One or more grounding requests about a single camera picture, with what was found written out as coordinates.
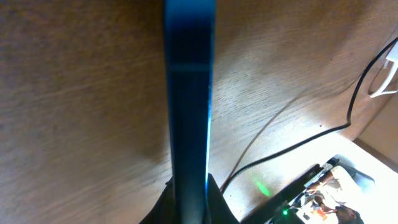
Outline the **blue Galaxy smartphone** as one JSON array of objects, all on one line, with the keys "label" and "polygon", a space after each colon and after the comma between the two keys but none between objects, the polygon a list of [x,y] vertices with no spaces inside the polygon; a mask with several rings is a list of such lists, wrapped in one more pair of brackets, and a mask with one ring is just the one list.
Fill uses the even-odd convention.
[{"label": "blue Galaxy smartphone", "polygon": [[165,0],[164,47],[177,223],[205,223],[215,0]]}]

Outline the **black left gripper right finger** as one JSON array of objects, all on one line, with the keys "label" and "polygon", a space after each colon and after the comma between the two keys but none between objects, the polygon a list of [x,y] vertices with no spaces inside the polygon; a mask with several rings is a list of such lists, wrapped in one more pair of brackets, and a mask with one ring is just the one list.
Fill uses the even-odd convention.
[{"label": "black left gripper right finger", "polygon": [[211,224],[239,224],[228,207],[215,179],[208,174],[208,219]]}]

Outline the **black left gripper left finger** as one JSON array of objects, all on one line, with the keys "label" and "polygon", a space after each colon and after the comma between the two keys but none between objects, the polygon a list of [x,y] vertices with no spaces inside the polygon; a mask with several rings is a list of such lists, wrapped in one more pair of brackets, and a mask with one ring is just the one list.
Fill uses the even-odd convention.
[{"label": "black left gripper left finger", "polygon": [[173,178],[165,183],[165,189],[156,201],[152,210],[142,219],[140,224],[174,224],[175,199]]}]

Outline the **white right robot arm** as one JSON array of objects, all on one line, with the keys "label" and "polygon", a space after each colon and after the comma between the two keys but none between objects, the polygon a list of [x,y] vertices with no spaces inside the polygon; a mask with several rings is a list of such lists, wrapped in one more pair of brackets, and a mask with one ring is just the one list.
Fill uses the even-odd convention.
[{"label": "white right robot arm", "polygon": [[[267,203],[251,212],[241,223],[302,223],[303,221],[292,210],[292,205],[323,172],[324,168],[318,164],[311,167]],[[239,223],[211,174],[208,175],[208,211],[210,223]]]}]

